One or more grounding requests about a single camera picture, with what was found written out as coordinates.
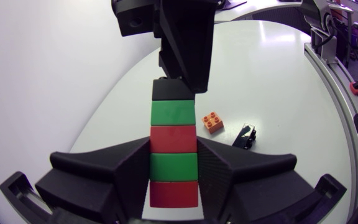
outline red block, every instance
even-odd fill
[[[150,129],[150,152],[197,152],[196,126],[152,126]]]
[[[150,207],[191,208],[198,206],[198,182],[150,181]]]

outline green block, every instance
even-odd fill
[[[191,181],[197,179],[197,153],[150,154],[150,180]]]
[[[152,125],[196,124],[194,100],[157,100],[152,102]]]

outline black block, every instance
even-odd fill
[[[180,79],[153,81],[153,100],[194,100],[195,94]]]
[[[294,170],[236,184],[230,193],[221,221],[256,221],[297,203],[313,192],[312,186]]]
[[[160,66],[169,78],[183,76],[193,93],[208,89],[215,10],[216,1],[161,0]]]
[[[198,182],[205,218],[220,217],[234,184],[293,170],[296,157],[271,156],[245,151],[198,137]]]
[[[149,182],[149,154],[149,137],[146,137],[93,152],[77,154],[54,152],[50,156],[50,162],[53,170],[81,177],[84,182],[113,184],[117,192],[115,200],[118,200],[122,206],[125,218],[141,218]],[[40,184],[52,187],[47,185],[49,181],[45,180],[47,178],[51,177],[46,175],[36,187],[40,187]],[[48,192],[47,187],[43,187],[44,192]],[[62,185],[61,188],[61,190],[71,188],[70,183],[66,187]],[[49,203],[48,198],[44,198],[41,193],[40,195]],[[67,198],[66,200],[68,202],[75,199]]]
[[[117,214],[123,218],[111,183],[52,169],[35,187],[49,206],[61,207],[96,222],[112,223],[118,220]]]

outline metal frame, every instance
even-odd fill
[[[349,85],[353,78],[342,63],[327,64],[314,53],[311,44],[305,44],[305,55],[326,85],[341,118],[351,159],[352,190],[351,204],[347,219],[358,206],[358,134],[353,117],[358,113],[358,96],[352,94]]]

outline red cable clip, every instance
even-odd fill
[[[358,95],[358,89],[354,88],[353,84],[355,84],[355,82],[350,84],[351,92],[355,95]]]

